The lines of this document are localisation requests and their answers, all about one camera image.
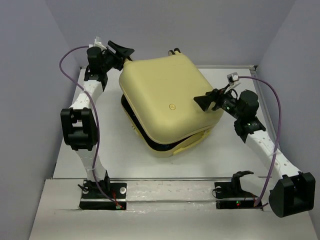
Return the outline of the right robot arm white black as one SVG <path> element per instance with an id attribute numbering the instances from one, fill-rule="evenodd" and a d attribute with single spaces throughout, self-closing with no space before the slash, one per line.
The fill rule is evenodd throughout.
<path id="1" fill-rule="evenodd" d="M 234 130 L 258 156 L 268 173 L 262 187 L 253 179 L 253 172 L 239 171 L 232 176 L 230 190 L 235 196 L 246 192 L 258 194 L 255 207 L 270 206 L 279 217 L 310 211 L 314 208 L 316 179 L 310 172 L 294 166 L 271 140 L 257 118 L 258 95 L 250 90 L 233 97 L 233 91 L 214 89 L 193 99 L 204 111 L 224 110 L 235 118 Z"/>

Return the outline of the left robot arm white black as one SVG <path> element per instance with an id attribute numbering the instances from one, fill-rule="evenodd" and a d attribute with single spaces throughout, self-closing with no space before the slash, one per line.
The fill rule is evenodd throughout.
<path id="1" fill-rule="evenodd" d="M 96 102 L 105 91 L 108 72 L 121 71 L 125 61 L 130 60 L 134 49 L 108 41 L 104 46 L 96 40 L 85 45 L 88 65 L 85 68 L 83 84 L 61 72 L 71 80 L 80 93 L 75 102 L 60 112 L 63 140 L 79 156 L 86 171 L 86 184 L 82 190 L 104 198 L 111 191 L 110 178 L 99 158 L 100 123 Z"/>

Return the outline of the yellow hard-shell suitcase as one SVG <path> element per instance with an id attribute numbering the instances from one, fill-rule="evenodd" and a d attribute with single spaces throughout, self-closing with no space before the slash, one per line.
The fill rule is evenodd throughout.
<path id="1" fill-rule="evenodd" d="M 203 111 L 194 101 L 213 87 L 179 48 L 165 57 L 125 60 L 118 82 L 123 110 L 157 158 L 199 144 L 223 116 L 222 110 Z"/>

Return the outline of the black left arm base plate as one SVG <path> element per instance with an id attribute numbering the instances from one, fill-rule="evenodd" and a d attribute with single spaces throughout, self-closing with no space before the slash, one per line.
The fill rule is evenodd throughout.
<path id="1" fill-rule="evenodd" d="M 81 189 L 79 201 L 79 208 L 81 210 L 125 211 L 127 209 L 126 182 L 111 182 L 110 191 L 106 192 L 104 190 L 108 197 L 105 197 L 99 191 L 95 183 L 91 189 L 89 189 L 89 183 L 87 181 L 77 186 Z"/>

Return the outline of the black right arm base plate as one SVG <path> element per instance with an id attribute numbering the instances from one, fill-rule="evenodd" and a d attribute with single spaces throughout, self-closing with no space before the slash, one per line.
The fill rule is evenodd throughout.
<path id="1" fill-rule="evenodd" d="M 256 195 L 243 191 L 240 187 L 235 186 L 231 181 L 215 182 L 211 194 L 216 199 L 216 208 L 218 210 L 263 208 L 263 204 L 261 202 L 257 206 L 254 206 L 254 203 L 258 198 Z"/>

